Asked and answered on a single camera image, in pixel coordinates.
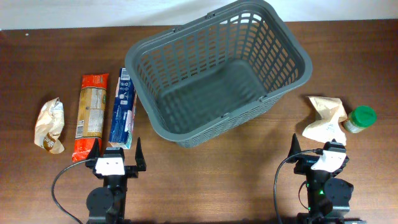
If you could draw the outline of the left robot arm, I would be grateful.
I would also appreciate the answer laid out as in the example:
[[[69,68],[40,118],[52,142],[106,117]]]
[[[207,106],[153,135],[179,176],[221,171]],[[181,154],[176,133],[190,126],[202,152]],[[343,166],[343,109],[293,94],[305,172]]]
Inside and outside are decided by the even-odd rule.
[[[132,223],[125,218],[127,181],[138,178],[140,172],[146,171],[141,140],[138,139],[136,144],[135,165],[124,164],[124,149],[121,147],[108,147],[100,154],[98,140],[87,159],[85,165],[103,181],[103,186],[95,188],[87,196],[88,223]]]

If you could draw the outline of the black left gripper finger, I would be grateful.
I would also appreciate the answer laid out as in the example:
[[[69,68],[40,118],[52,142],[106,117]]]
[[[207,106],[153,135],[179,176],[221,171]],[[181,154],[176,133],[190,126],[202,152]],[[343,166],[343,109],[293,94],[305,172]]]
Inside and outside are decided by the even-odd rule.
[[[141,139],[137,139],[135,161],[138,171],[146,171],[147,165],[142,152]]]
[[[95,159],[100,156],[100,141],[98,138],[95,139],[93,147],[88,154],[88,159]]]

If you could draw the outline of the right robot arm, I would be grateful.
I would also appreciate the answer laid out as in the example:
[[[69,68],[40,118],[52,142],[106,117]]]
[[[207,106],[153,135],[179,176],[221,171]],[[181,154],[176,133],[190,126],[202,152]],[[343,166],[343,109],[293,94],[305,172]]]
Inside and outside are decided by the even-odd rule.
[[[354,190],[353,184],[336,178],[349,161],[345,146],[332,140],[313,152],[314,156],[306,154],[301,150],[297,135],[292,136],[287,162],[295,165],[295,174],[306,177],[304,184],[308,201],[307,212],[298,213],[296,222],[365,223],[359,218],[345,218],[350,211],[349,201]]]

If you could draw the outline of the orange spaghetti packet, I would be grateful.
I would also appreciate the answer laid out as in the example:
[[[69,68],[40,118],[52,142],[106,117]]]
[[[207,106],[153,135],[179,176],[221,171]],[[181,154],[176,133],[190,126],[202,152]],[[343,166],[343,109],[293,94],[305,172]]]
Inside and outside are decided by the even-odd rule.
[[[83,75],[72,161],[87,159],[95,144],[102,145],[108,73]]]

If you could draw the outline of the grey plastic basket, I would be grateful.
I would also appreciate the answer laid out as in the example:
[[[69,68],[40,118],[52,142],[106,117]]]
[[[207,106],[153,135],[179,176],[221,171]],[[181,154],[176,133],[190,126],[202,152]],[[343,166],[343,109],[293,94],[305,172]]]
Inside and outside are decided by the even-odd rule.
[[[154,131],[182,147],[264,114],[313,71],[265,1],[235,1],[143,39],[124,63]]]

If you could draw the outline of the blue carton box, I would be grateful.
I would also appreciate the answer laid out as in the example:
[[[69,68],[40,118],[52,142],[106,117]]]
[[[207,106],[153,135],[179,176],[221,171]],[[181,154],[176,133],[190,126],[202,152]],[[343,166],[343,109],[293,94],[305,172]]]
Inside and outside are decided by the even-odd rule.
[[[109,143],[112,147],[130,149],[136,115],[137,94],[126,68],[121,68],[116,87]]]

